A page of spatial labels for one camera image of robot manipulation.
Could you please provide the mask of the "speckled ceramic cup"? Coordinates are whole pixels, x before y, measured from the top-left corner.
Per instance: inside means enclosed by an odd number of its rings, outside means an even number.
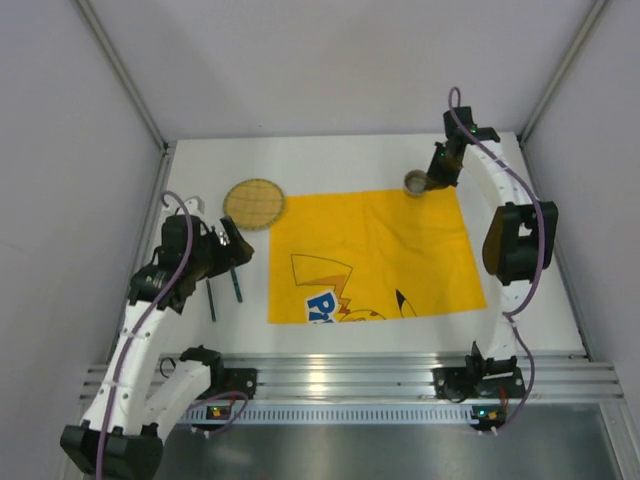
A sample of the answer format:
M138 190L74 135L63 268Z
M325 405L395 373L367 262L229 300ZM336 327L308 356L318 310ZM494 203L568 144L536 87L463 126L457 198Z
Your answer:
M427 175L423 170L411 170L403 179L403 190L412 198L419 198L427 192Z

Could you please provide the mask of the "yellow printed cloth placemat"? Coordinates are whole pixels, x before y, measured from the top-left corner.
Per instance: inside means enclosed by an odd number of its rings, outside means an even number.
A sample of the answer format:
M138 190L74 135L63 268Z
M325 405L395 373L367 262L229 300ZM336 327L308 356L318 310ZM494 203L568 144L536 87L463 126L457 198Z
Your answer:
M453 189L290 197L270 230L268 320L322 324L486 308Z

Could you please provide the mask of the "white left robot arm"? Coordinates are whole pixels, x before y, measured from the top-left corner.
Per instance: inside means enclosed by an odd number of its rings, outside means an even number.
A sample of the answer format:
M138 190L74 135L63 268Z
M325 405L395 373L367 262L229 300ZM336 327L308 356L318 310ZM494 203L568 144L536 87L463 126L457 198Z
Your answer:
M231 217L221 218L222 235L207 226L199 197L165 191L161 201L161 242L131 278L111 362L82 419L60 437L71 462L96 479L153 478L186 414L224 401L213 429L222 433L254 396L231 383L221 353L194 345L196 328L180 318L198 283L248 263L254 250Z

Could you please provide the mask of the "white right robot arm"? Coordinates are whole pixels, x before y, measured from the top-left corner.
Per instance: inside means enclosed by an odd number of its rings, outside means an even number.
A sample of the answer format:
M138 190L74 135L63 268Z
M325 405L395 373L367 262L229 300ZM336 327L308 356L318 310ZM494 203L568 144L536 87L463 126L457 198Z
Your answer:
M445 140L435 144L424 174L424 193L455 188L469 174L493 209L482 243L481 260L499 288L496 329L484 355L510 361L516 349L530 358L522 338L519 315L537 293L543 271L552 259L558 209L539 200L527 181L504 156L501 139L491 128L447 127Z

